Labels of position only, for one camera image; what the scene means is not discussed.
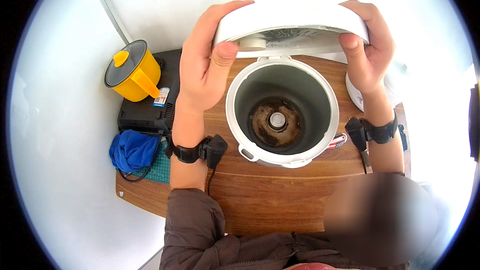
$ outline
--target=yellow lid knob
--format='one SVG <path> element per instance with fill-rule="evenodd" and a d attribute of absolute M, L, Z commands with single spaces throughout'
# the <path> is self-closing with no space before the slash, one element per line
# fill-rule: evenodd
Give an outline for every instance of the yellow lid knob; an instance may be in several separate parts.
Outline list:
<path fill-rule="evenodd" d="M 127 60 L 128 55 L 129 55 L 128 51 L 120 50 L 119 52 L 117 52 L 113 56 L 113 60 L 115 61 L 115 67 L 122 66 L 123 63 L 125 63 L 125 61 Z"/>

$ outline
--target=wooden table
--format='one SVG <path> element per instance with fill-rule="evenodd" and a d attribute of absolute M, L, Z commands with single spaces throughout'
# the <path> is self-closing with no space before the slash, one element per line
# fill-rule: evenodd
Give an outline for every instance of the wooden table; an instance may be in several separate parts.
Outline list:
<path fill-rule="evenodd" d="M 338 132 L 345 132 L 348 117 L 362 112 L 351 101 L 345 87 L 347 66 L 343 63 L 311 57 L 294 56 L 323 75 L 335 92 L 340 108 Z M 228 90 L 235 76 L 256 59 L 237 59 L 228 76 Z M 403 106 L 395 108 L 398 123 L 407 126 Z M 225 95 L 205 112 L 205 133 L 221 135 L 228 149 L 213 178 L 210 195 L 225 214 L 225 231 L 235 235 L 272 232 L 308 233 L 324 231 L 323 214 L 328 197 L 350 177 L 363 175 L 363 166 L 353 143 L 328 149 L 301 168 L 266 167 L 243 158 L 225 116 Z M 410 145 L 405 152 L 405 174 L 410 177 Z M 117 196 L 144 210 L 165 217 L 170 186 L 146 179 L 125 182 L 117 173 Z"/>

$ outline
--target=finger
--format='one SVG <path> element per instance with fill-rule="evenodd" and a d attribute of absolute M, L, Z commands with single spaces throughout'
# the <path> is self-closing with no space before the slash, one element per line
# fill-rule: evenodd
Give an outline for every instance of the finger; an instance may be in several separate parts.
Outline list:
<path fill-rule="evenodd" d="M 348 75 L 365 75 L 363 70 L 369 69 L 370 62 L 365 55 L 362 38 L 353 33 L 342 33 L 338 41 L 348 62 Z"/>
<path fill-rule="evenodd" d="M 207 70 L 206 84 L 211 90 L 221 88 L 225 90 L 227 77 L 235 58 L 237 57 L 238 46 L 233 42 L 221 42 L 215 46 L 212 52 L 212 59 Z"/>
<path fill-rule="evenodd" d="M 220 20 L 234 10 L 252 3 L 254 3 L 253 0 L 235 0 L 209 7 L 197 20 L 189 36 L 190 41 L 195 44 L 194 47 L 198 49 L 197 52 L 204 57 L 209 57 L 212 40 Z"/>
<path fill-rule="evenodd" d="M 350 9 L 365 21 L 369 30 L 370 45 L 380 50 L 394 47 L 392 34 L 387 23 L 374 4 L 348 0 L 340 3 L 340 5 Z"/>

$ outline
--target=jacket zipper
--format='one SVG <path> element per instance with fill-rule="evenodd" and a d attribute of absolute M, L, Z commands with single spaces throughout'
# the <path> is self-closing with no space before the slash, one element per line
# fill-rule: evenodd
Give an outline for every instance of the jacket zipper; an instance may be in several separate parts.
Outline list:
<path fill-rule="evenodd" d="M 234 267 L 234 266 L 240 266 L 240 265 L 253 264 L 253 263 L 255 263 L 255 264 L 261 264 L 261 263 L 267 263 L 267 262 L 274 262 L 274 261 L 289 259 L 289 258 L 291 258 L 294 254 L 296 254 L 297 251 L 298 251 L 298 250 L 295 249 L 295 251 L 294 251 L 292 254 L 290 254 L 290 255 L 285 255 L 285 256 L 282 256 L 282 257 L 273 257 L 273 258 L 266 258 L 266 259 L 255 260 L 255 261 L 244 261 L 244 262 L 235 262 L 235 263 L 231 263 L 231 264 L 226 264 L 226 265 L 217 267 L 217 268 L 215 268 L 214 270 L 222 269 L 222 268 L 226 268 L 226 267 Z"/>

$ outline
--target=sleeve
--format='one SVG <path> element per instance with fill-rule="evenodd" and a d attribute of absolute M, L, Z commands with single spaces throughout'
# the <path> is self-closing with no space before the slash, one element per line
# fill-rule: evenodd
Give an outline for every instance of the sleeve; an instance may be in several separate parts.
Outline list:
<path fill-rule="evenodd" d="M 213 198 L 198 189 L 172 190 L 160 270 L 206 270 L 235 261 L 240 242 L 232 235 L 224 237 L 224 231 L 225 218 Z"/>

